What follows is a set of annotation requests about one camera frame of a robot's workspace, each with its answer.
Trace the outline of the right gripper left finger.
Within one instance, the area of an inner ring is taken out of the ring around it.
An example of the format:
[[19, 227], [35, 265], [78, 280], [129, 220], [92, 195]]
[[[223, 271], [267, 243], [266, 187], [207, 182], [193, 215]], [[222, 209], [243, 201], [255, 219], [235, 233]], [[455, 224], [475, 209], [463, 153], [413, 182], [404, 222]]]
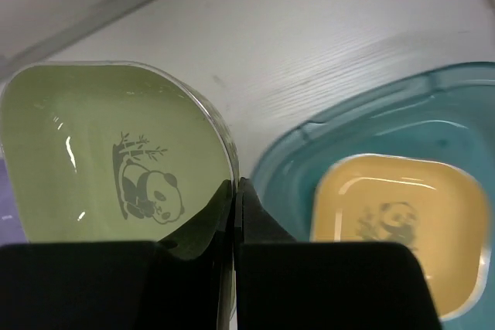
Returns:
[[226, 329], [234, 191], [158, 242], [30, 243], [1, 249], [3, 329]]

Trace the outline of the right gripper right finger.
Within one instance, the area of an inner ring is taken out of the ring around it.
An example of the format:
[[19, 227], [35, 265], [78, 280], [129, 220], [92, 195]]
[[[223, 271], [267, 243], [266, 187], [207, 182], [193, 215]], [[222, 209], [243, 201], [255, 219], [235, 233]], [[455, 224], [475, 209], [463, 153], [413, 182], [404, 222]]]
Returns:
[[422, 270], [398, 243], [303, 243], [262, 207], [249, 179], [235, 199], [240, 329], [439, 329]]

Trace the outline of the green panda plate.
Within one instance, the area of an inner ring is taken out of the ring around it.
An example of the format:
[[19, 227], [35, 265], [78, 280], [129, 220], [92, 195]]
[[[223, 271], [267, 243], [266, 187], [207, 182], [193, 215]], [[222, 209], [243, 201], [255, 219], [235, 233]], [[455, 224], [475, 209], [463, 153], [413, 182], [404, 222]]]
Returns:
[[2, 91], [1, 150], [27, 239], [4, 246], [158, 242], [239, 181], [215, 107], [137, 63], [21, 70]]

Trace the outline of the purple panda plate front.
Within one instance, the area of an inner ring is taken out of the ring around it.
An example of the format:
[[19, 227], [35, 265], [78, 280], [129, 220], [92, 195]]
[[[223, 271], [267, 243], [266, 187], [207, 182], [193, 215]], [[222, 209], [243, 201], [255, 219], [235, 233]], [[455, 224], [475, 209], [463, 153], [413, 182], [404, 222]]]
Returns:
[[1, 245], [27, 242], [3, 158], [0, 163], [0, 234]]

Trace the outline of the yellow panda plate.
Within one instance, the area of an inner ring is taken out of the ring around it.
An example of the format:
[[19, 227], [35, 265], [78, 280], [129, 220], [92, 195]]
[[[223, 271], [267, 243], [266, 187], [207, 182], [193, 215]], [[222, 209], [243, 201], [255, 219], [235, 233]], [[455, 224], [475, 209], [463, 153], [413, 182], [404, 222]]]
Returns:
[[418, 259], [443, 321], [480, 299], [490, 264], [490, 202], [467, 172], [442, 162], [359, 154], [316, 187], [310, 238], [399, 243]]

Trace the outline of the teal plastic bin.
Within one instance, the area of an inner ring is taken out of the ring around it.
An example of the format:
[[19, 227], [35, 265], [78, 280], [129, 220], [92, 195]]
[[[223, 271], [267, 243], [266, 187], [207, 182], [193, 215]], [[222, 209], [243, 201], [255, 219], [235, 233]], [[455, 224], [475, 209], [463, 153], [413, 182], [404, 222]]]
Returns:
[[493, 194], [494, 65], [446, 66], [345, 100], [279, 138], [251, 180], [268, 213], [303, 241], [319, 178], [361, 153], [445, 162]]

